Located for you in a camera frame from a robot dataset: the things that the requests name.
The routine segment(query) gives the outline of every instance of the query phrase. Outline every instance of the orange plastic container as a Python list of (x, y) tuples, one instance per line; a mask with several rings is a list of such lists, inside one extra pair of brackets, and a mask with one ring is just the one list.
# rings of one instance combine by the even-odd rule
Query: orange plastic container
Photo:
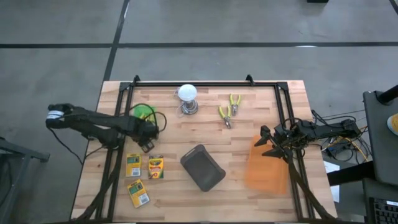
[(250, 155), (246, 167), (245, 183), (250, 189), (262, 190), (271, 194), (286, 194), (288, 166), (283, 159), (262, 156), (272, 149), (271, 143), (254, 147), (261, 136), (256, 135), (251, 142)]

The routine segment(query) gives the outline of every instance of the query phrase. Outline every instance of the keyboard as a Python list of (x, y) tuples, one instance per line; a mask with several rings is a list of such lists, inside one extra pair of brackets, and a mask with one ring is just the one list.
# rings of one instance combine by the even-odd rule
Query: keyboard
[(398, 202), (370, 198), (370, 206), (373, 211), (373, 223), (398, 224)]

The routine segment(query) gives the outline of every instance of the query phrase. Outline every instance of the black cable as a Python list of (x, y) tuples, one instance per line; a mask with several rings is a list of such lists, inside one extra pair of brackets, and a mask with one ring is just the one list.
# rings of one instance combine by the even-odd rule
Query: black cable
[(353, 116), (350, 116), (350, 115), (338, 116), (338, 117), (329, 118), (329, 119), (323, 119), (323, 118), (322, 118), (322, 120), (323, 120), (323, 121), (331, 121), (331, 120), (338, 119), (338, 118), (352, 118), (353, 120), (356, 121), (356, 118), (353, 117)]
[(288, 131), (288, 130), (285, 128), (286, 121), (291, 121), (291, 120), (293, 120), (293, 121), (300, 121), (301, 124), (303, 123), (303, 121), (302, 121), (300, 118), (287, 118), (287, 119), (285, 119), (285, 120), (282, 122), (282, 129), (283, 129), (284, 131)]
[(163, 129), (161, 129), (159, 132), (164, 131), (164, 130), (166, 129), (166, 126), (167, 126), (167, 118), (166, 118), (166, 115), (164, 115), (163, 113), (156, 111), (155, 113), (149, 114), (149, 115), (146, 116), (144, 119), (147, 119), (148, 117), (150, 117), (150, 116), (152, 116), (152, 115), (154, 115), (154, 114), (160, 114), (160, 115), (162, 115), (162, 116), (164, 117), (164, 127), (163, 127)]
[[(351, 141), (356, 141), (356, 140), (358, 140), (362, 135), (363, 135), (363, 133), (365, 133), (365, 130), (363, 131), (363, 132), (361, 132), (361, 134), (358, 136), (358, 137), (356, 137), (356, 138), (354, 138), (354, 139), (350, 139)], [(338, 144), (347, 144), (346, 142), (343, 142), (343, 143), (336, 143), (336, 144), (333, 144), (333, 145), (338, 145)]]
[(94, 153), (94, 152), (96, 152), (96, 151), (98, 151), (98, 150), (100, 150), (100, 149), (103, 149), (103, 148), (104, 148), (104, 146), (102, 145), (101, 147), (99, 147), (99, 148), (95, 149), (94, 151), (90, 152), (89, 154), (87, 154), (87, 155), (85, 156), (85, 159), (86, 159), (89, 155), (91, 155), (92, 153)]
[(51, 133), (54, 135), (55, 139), (56, 139), (61, 145), (63, 145), (66, 149), (68, 149), (68, 151), (69, 151), (70, 153), (72, 153), (74, 156), (76, 156), (76, 158), (79, 160), (80, 164), (83, 165), (83, 162), (81, 161), (81, 159), (79, 158), (79, 156), (78, 156), (76, 153), (74, 153), (72, 150), (70, 150), (70, 148), (69, 148), (66, 144), (64, 144), (64, 143), (58, 138), (57, 134), (55, 134), (55, 132), (54, 132), (51, 128), (47, 128), (47, 129), (50, 130)]
[(329, 144), (331, 144), (330, 140), (331, 140), (331, 138), (327, 138), (326, 140), (324, 140), (324, 142), (323, 142), (322, 145), (321, 145), (322, 149), (323, 149), (323, 145), (324, 145), (326, 142), (328, 142)]
[(304, 149), (304, 148), (301, 148), (301, 149), (300, 149), (300, 152), (301, 152), (301, 158), (304, 158), (304, 156), (305, 156), (305, 149)]
[(4, 202), (6, 201), (7, 196), (8, 196), (8, 194), (10, 193), (11, 188), (12, 188), (11, 164), (10, 164), (9, 159), (6, 159), (6, 160), (7, 160), (7, 166), (8, 166), (8, 177), (9, 177), (9, 181), (10, 181), (10, 187), (8, 188), (7, 193), (4, 195), (4, 197), (3, 197), (3, 198), (1, 199), (1, 201), (0, 201), (0, 208), (2, 207), (2, 205), (4, 204)]
[(347, 161), (349, 161), (350, 159), (352, 159), (352, 158), (353, 158), (353, 156), (354, 156), (354, 152), (353, 152), (353, 150), (352, 150), (352, 149), (350, 149), (349, 151), (351, 152), (351, 155), (350, 155), (350, 157), (349, 157), (348, 159), (344, 159), (344, 160), (337, 159), (337, 158), (336, 158), (337, 154), (333, 155), (333, 153), (332, 153), (332, 152), (330, 152), (330, 154), (328, 154), (328, 155), (329, 155), (329, 157), (332, 157), (332, 158), (336, 159), (337, 161), (340, 161), (340, 162), (347, 162)]
[[(135, 107), (137, 107), (137, 106), (139, 106), (139, 105), (147, 106), (147, 107), (152, 111), (152, 114), (155, 114), (154, 109), (153, 109), (151, 106), (149, 106), (148, 104), (146, 104), (146, 103), (138, 103), (138, 104), (136, 104), (136, 105), (130, 107), (129, 111), (131, 111), (132, 109), (134, 109)], [(157, 126), (157, 119), (156, 119), (156, 116), (155, 116), (155, 126)]]
[(356, 112), (361, 112), (361, 111), (365, 111), (365, 109), (363, 109), (363, 110), (358, 110), (358, 111), (351, 111), (351, 112), (347, 112), (347, 113), (340, 113), (340, 114), (333, 114), (333, 115), (323, 116), (323, 118), (329, 118), (329, 117), (332, 117), (332, 116), (338, 116), (338, 115), (356, 113)]
[(368, 154), (370, 154), (371, 156), (373, 156), (372, 151), (371, 151), (369, 145), (367, 144), (367, 142), (363, 138), (359, 138), (358, 141), (361, 143), (361, 146), (365, 148), (365, 151)]
[(313, 123), (314, 123), (314, 124), (317, 124), (318, 118), (317, 118), (317, 117), (314, 117), (314, 119), (315, 119), (315, 120), (313, 121)]
[(356, 163), (359, 165), (359, 161), (358, 161), (358, 153), (357, 153), (357, 151), (355, 150), (355, 160), (356, 160)]

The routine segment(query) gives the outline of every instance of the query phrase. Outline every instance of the black tray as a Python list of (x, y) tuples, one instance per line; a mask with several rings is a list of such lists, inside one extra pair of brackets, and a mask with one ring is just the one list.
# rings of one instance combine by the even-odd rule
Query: black tray
[(204, 145), (197, 145), (180, 160), (200, 190), (207, 192), (225, 177), (223, 170), (209, 155)]

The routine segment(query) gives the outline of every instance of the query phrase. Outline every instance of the green object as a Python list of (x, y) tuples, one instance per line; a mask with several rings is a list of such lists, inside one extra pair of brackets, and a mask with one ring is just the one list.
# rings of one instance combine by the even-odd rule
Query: green object
[[(154, 110), (154, 112), (156, 112), (156, 108), (154, 106), (151, 106), (151, 108)], [(146, 116), (150, 114), (152, 114), (152, 110), (150, 110), (148, 106), (139, 105), (136, 108), (134, 108), (134, 116), (140, 119), (144, 119)], [(154, 122), (155, 121), (154, 115), (150, 116), (148, 120)]]

